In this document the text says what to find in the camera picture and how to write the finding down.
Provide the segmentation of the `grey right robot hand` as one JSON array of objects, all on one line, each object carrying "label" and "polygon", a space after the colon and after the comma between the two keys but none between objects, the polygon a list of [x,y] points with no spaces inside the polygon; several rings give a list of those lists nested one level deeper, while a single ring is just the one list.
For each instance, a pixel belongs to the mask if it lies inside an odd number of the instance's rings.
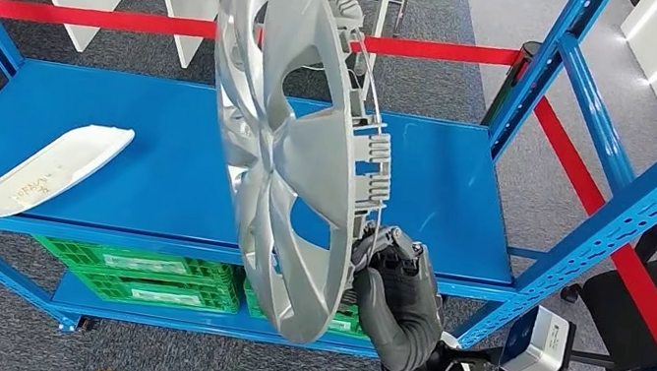
[{"label": "grey right robot hand", "polygon": [[431,353],[441,333],[429,250],[398,226],[378,227],[353,247],[353,287],[372,343]]}]

